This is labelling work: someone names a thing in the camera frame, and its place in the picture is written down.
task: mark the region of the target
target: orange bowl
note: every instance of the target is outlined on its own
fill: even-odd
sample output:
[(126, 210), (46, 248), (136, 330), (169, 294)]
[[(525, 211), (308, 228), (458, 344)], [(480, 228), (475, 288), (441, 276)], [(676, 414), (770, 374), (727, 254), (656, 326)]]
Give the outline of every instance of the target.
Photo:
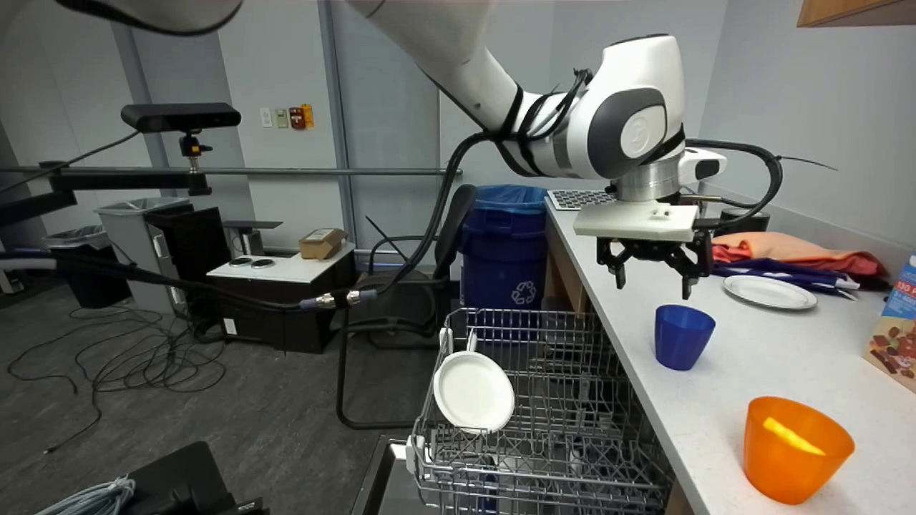
[(743, 421), (743, 474), (780, 500), (805, 504), (853, 454), (855, 440), (832, 419), (787, 399), (754, 399)]

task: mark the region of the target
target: blue recycling bin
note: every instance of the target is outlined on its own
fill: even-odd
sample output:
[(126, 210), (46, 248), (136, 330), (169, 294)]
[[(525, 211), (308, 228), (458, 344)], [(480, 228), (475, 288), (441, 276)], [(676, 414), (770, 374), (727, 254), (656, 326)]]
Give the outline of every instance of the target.
[(464, 306), (541, 306), (545, 267), (543, 194), (537, 187), (478, 188), (461, 228)]

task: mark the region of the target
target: blue cup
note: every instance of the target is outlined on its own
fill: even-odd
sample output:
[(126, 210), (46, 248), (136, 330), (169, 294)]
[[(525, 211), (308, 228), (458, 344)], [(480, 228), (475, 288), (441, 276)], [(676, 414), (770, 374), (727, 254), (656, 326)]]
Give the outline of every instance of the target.
[(691, 306), (657, 306), (656, 310), (656, 360), (666, 370), (691, 370), (716, 321)]

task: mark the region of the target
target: chair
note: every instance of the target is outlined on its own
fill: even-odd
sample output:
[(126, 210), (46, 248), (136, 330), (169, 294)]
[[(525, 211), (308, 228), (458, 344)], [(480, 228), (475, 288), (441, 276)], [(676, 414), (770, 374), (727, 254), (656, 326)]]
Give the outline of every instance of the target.
[[(458, 301), (458, 280), (450, 277), (452, 260), (458, 254), (461, 244), (461, 227), (475, 201), (475, 187), (458, 187), (445, 218), (435, 238), (435, 270), (427, 271), (409, 271), (392, 291), (384, 297), (357, 306), (344, 314), (339, 326), (339, 360), (338, 360), (338, 419), (349, 429), (405, 429), (411, 421), (354, 421), (345, 414), (345, 347), (354, 334), (362, 334), (374, 350), (392, 350), (392, 353), (409, 353), (409, 350), (427, 350), (435, 353), (435, 334), (442, 318), (452, 311), (452, 303)], [(381, 288), (392, 280), (398, 270), (381, 270), (377, 253), (405, 241), (422, 241), (422, 234), (398, 234), (384, 238), (372, 246), (367, 276), (357, 280), (357, 288)], [(392, 341), (409, 339), (409, 344), (377, 344), (374, 339), (387, 334)]]

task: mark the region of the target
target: desk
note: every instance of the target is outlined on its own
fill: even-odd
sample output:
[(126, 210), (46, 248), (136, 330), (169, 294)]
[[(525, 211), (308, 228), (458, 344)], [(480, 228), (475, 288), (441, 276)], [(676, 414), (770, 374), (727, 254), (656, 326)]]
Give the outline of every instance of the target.
[(326, 260), (304, 260), (296, 254), (286, 254), (286, 258), (276, 258), (276, 254), (245, 254), (251, 260), (272, 260), (272, 267), (223, 263), (223, 267), (206, 271), (206, 277), (308, 287), (321, 276), (326, 276), (332, 267), (338, 267), (344, 258), (349, 258), (351, 248), (354, 248), (351, 244), (344, 244), (338, 248), (338, 254), (332, 254)]
[[(626, 288), (596, 263), (596, 241), (573, 233), (576, 211), (553, 211), (555, 241), (597, 311), (616, 354), (666, 452), (691, 513), (895, 515), (916, 509), (916, 394), (863, 360), (880, 311), (878, 294), (817, 297), (813, 311), (783, 314), (737, 303), (722, 277), (691, 288), (689, 306), (716, 318), (716, 334), (691, 373), (656, 364), (653, 318), (681, 303), (681, 277), (664, 263), (626, 263)], [(810, 403), (855, 437), (855, 454), (807, 504), (783, 506), (740, 473), (743, 411), (759, 394)]]
[[(339, 246), (326, 260), (304, 260), (296, 254), (251, 254), (272, 260), (272, 267), (223, 263), (206, 276), (209, 283), (232, 288), (249, 297), (275, 303), (296, 303), (332, 288), (349, 288), (354, 283), (351, 244)], [(295, 353), (324, 353), (332, 339), (335, 311), (256, 311), (232, 297), (221, 301), (221, 318), (228, 339), (242, 344), (266, 344)]]

